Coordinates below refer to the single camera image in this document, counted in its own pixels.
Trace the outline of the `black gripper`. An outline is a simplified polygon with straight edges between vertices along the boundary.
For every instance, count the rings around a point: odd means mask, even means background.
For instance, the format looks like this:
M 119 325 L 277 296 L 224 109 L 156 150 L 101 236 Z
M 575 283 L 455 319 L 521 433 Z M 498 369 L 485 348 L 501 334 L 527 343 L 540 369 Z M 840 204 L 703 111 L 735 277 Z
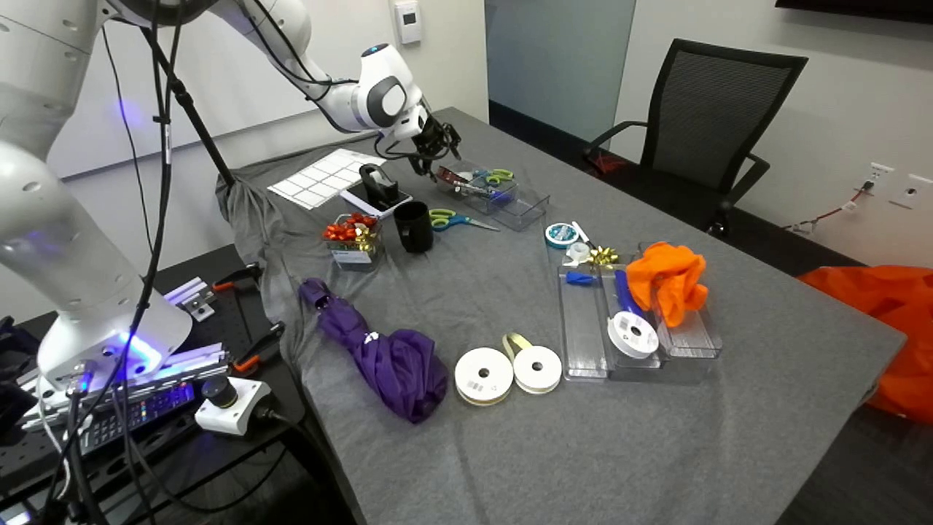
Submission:
M 457 128 L 431 114 L 401 117 L 397 124 L 397 137 L 406 144 L 401 159 L 407 162 L 439 162 L 460 147 Z

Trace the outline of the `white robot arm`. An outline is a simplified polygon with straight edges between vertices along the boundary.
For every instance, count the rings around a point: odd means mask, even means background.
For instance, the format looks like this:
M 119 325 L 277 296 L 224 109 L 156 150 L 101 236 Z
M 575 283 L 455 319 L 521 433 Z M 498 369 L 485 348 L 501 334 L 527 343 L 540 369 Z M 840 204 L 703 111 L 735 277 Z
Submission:
M 350 80 L 324 74 L 305 57 L 305 0 L 0 0 L 0 262 L 56 313 L 37 376 L 59 392 L 143 379 L 191 330 L 191 319 L 155 293 L 155 274 L 135 268 L 65 187 L 75 169 L 59 147 L 95 155 L 114 144 L 79 111 L 105 26 L 156 38 L 205 16 L 264 52 L 333 128 L 369 136 L 382 159 L 426 172 L 457 150 L 457 131 L 435 117 L 397 47 L 368 47 Z

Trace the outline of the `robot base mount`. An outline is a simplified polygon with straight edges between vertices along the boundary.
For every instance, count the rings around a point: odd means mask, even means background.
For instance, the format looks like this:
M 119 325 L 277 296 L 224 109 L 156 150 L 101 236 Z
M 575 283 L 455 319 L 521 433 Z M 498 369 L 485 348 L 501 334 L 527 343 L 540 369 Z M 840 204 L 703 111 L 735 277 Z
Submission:
M 132 319 L 135 309 L 116 309 L 110 319 L 60 313 L 41 340 L 37 372 L 24 379 L 34 405 L 21 418 L 21 426 L 60 424 L 72 395 L 91 410 L 108 389 L 140 397 L 226 372 L 221 346 L 183 348 L 191 335 L 191 319 L 159 296 L 149 300 L 138 334 L 127 334 Z

